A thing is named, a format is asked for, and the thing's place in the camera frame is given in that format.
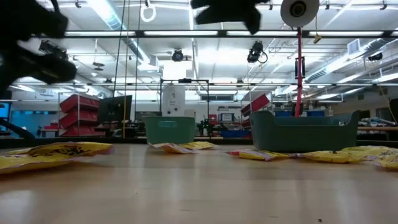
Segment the black monitor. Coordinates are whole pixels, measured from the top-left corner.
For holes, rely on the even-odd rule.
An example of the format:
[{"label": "black monitor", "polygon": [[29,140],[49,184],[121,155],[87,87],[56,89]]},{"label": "black monitor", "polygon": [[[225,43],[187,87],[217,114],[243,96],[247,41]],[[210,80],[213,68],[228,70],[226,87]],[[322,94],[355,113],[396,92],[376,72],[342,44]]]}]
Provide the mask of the black monitor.
[{"label": "black monitor", "polygon": [[[124,113],[124,99],[126,98],[126,113]],[[110,121],[125,121],[130,119],[132,96],[118,96],[99,101],[97,122],[100,124]]]}]

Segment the dark green plastic bin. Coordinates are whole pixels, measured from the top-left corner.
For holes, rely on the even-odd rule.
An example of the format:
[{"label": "dark green plastic bin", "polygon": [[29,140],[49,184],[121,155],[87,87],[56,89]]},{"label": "dark green plastic bin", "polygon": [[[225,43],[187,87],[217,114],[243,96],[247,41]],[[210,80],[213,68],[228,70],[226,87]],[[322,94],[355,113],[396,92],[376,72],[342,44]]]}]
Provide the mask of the dark green plastic bin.
[{"label": "dark green plastic bin", "polygon": [[359,111],[306,118],[275,117],[269,111],[250,115],[254,146],[272,152],[339,151],[355,146],[358,121]]},{"label": "dark green plastic bin", "polygon": [[150,144],[193,142],[195,118],[190,117],[146,117],[144,118],[147,142]]}]

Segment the ceiling duct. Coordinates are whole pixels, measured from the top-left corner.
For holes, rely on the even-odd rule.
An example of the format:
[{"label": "ceiling duct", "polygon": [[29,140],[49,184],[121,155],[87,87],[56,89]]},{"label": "ceiling duct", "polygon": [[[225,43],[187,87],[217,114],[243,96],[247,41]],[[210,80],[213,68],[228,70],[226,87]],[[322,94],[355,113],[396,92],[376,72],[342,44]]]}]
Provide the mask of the ceiling duct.
[{"label": "ceiling duct", "polygon": [[[109,28],[119,31],[121,28],[127,30],[122,24],[122,19],[116,13],[115,6],[110,0],[86,0],[89,6],[100,16],[100,18],[108,25]],[[145,66],[138,66],[139,70],[158,70],[157,60],[152,56],[148,56],[132,38],[121,38],[121,40],[136,55],[138,62]]]},{"label": "ceiling duct", "polygon": [[325,62],[325,64],[322,65],[321,68],[316,68],[308,72],[305,81],[309,83],[316,80],[317,78],[330,74],[340,68],[343,68],[345,65],[347,65],[347,63],[349,63],[349,61],[362,57],[363,55],[369,55],[373,52],[376,52],[394,40],[395,39],[393,38],[379,38],[370,41],[368,44],[361,48],[360,54],[356,54],[354,57],[352,57],[352,55],[350,55],[348,52],[344,52],[340,54],[339,57],[335,57]]}]

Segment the ceiling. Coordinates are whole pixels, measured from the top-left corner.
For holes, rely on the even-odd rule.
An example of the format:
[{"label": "ceiling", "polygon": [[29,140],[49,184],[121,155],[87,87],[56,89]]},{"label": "ceiling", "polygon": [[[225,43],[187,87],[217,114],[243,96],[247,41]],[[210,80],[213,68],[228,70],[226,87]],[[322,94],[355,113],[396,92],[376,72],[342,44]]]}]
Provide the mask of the ceiling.
[{"label": "ceiling", "polygon": [[[51,8],[49,1],[40,0],[44,6]],[[102,20],[86,1],[79,1],[81,8],[75,6],[74,0],[58,0],[61,12],[69,19],[68,30],[109,30],[109,26]],[[282,0],[273,0],[273,9],[269,5],[258,6],[262,13],[261,30],[289,30],[280,17],[279,6]],[[388,7],[380,10],[383,1],[373,0],[329,0],[330,9],[326,10],[327,1],[321,1],[317,20],[314,19],[304,30],[394,30],[398,28],[398,1],[386,1]],[[141,7],[145,7],[144,1],[113,0],[117,15],[123,19],[128,30],[244,30],[240,22],[224,22],[222,24],[196,25],[190,22],[190,6],[184,0],[158,0],[150,1],[155,7],[156,16],[150,22],[144,22],[140,17]],[[200,10],[192,11],[193,15]],[[150,9],[145,10],[146,18],[151,16]],[[262,41],[268,53],[268,62],[259,67],[258,64],[248,65],[246,57],[248,50],[255,40]],[[197,73],[188,69],[188,78],[209,79],[211,82],[229,83],[243,78],[244,82],[251,83],[292,83],[294,80],[294,58],[297,57],[296,38],[153,38],[135,39],[139,48],[146,55],[159,59],[159,65],[170,63],[170,52],[182,49],[184,55],[190,58],[195,56]],[[353,39],[322,39],[317,44],[313,39],[303,40],[303,56],[305,57],[305,70],[307,74],[325,66],[331,60],[336,60],[347,51],[347,44]],[[367,44],[372,39],[361,39],[361,44]],[[24,44],[33,51],[38,49],[40,40],[31,40]],[[95,39],[64,39],[57,44],[67,49],[70,58],[74,57],[74,63],[78,67],[78,78],[81,82],[103,83],[107,78],[117,82],[134,83],[137,76],[139,83],[159,82],[159,72],[147,72],[137,70],[136,56],[119,39],[98,39],[96,50]],[[397,57],[396,42],[382,49],[383,63]],[[93,62],[105,64],[102,72],[93,70]],[[337,82],[342,77],[348,77],[355,73],[375,66],[375,63],[363,61],[362,58],[352,60],[347,65],[327,74],[324,82]],[[32,83],[32,79],[21,79],[19,83]],[[101,87],[112,90],[113,86]],[[237,90],[235,86],[213,86],[213,90]],[[259,86],[256,91],[272,91],[276,86]],[[124,90],[125,86],[118,85],[117,90]],[[134,90],[135,86],[127,86],[126,90]],[[157,85],[145,86],[138,84],[138,90],[158,89]]]}]

